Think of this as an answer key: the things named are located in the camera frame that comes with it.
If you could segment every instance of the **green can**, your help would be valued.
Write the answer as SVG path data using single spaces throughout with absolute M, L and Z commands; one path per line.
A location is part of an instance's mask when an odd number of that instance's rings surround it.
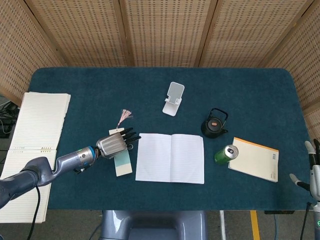
M 214 155 L 214 161 L 217 164 L 225 164 L 238 157 L 239 150 L 234 145 L 227 145 Z

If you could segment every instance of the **book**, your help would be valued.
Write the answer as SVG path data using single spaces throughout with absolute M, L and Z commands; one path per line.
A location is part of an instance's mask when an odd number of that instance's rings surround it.
M 1 179 L 19 173 L 30 160 L 47 157 L 54 168 L 70 95 L 65 93 L 26 92 L 6 156 Z M 40 205 L 35 222 L 46 220 L 51 185 L 39 187 Z M 38 202 L 33 189 L 0 209 L 0 223 L 32 223 Z
M 239 154 L 229 161 L 229 169 L 278 182 L 279 150 L 237 137 L 233 138 L 232 144 L 238 148 Z
M 136 181 L 205 183 L 204 141 L 186 134 L 140 133 Z

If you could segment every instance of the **blue tablecloth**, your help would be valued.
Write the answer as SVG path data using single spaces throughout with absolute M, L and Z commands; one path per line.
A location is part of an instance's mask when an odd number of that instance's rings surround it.
M 185 86 L 177 115 L 162 113 L 170 82 Z M 229 113 L 228 133 L 203 136 L 204 184 L 135 181 L 137 148 L 130 151 L 133 173 L 116 177 L 113 160 L 99 158 L 76 175 L 52 183 L 50 209 L 108 210 L 302 210 L 310 195 L 289 173 L 309 181 L 309 139 L 291 75 L 260 68 L 41 68 L 29 91 L 68 93 L 71 100 L 57 157 L 108 135 L 121 109 L 132 111 L 122 127 L 138 133 L 200 135 L 211 108 Z M 213 156 L 233 138 L 279 150 L 278 182 L 217 165 Z

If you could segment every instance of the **black teapot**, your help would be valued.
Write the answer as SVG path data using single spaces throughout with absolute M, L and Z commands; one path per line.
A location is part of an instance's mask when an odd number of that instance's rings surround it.
M 219 118 L 212 116 L 212 112 L 214 110 L 220 111 L 221 113 L 225 114 L 225 119 L 223 123 Z M 207 120 L 205 120 L 201 125 L 201 132 L 206 137 L 211 139 L 215 139 L 216 137 L 219 137 L 222 134 L 226 134 L 228 130 L 224 129 L 223 127 L 227 121 L 227 118 L 228 118 L 227 112 L 219 108 L 212 108 Z

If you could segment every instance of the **pink tassel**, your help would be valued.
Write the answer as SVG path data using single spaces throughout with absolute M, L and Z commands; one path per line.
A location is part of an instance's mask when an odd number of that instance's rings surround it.
M 118 125 L 116 126 L 116 128 L 119 127 L 120 123 L 122 123 L 125 119 L 129 119 L 132 118 L 133 116 L 131 115 L 132 112 L 130 112 L 129 110 L 123 109 L 122 110 L 122 114 L 121 114 L 121 118 L 120 121 L 118 122 Z

